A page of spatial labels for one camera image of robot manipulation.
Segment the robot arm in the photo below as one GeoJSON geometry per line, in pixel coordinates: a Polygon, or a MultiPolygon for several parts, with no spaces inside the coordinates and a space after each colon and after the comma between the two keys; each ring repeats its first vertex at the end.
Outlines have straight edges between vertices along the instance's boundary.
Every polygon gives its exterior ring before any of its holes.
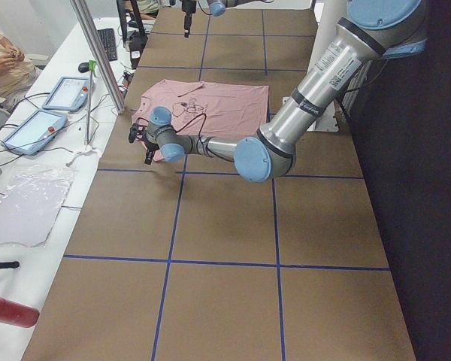
{"type": "Polygon", "coordinates": [[[336,36],[289,99],[256,134],[239,141],[202,134],[181,135],[171,112],[153,109],[144,125],[134,121],[129,142],[144,143],[146,163],[160,151],[167,162],[200,154],[233,162],[238,174],[263,182],[287,174],[296,160],[295,144],[368,61],[413,56],[426,43],[426,1],[349,1],[336,36]]]}
{"type": "MultiPolygon", "coordinates": [[[[226,12],[227,8],[236,8],[240,5],[253,2],[253,0],[207,0],[207,11],[202,11],[208,16],[218,17],[226,12]]],[[[184,12],[183,34],[188,38],[191,34],[192,15],[196,13],[197,7],[201,8],[200,2],[196,0],[182,0],[181,10],[184,12]]]]}

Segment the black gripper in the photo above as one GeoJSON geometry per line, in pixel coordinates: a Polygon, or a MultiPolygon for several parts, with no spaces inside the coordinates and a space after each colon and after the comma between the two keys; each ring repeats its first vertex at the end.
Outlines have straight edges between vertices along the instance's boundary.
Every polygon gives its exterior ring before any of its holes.
{"type": "Polygon", "coordinates": [[[192,15],[196,12],[196,0],[182,0],[181,2],[181,10],[185,13],[183,22],[184,37],[188,38],[192,25],[192,15]]]}
{"type": "Polygon", "coordinates": [[[139,138],[144,143],[147,149],[144,163],[146,165],[151,165],[153,157],[155,156],[155,152],[159,150],[159,145],[154,136],[148,132],[147,126],[140,126],[139,138]]]}

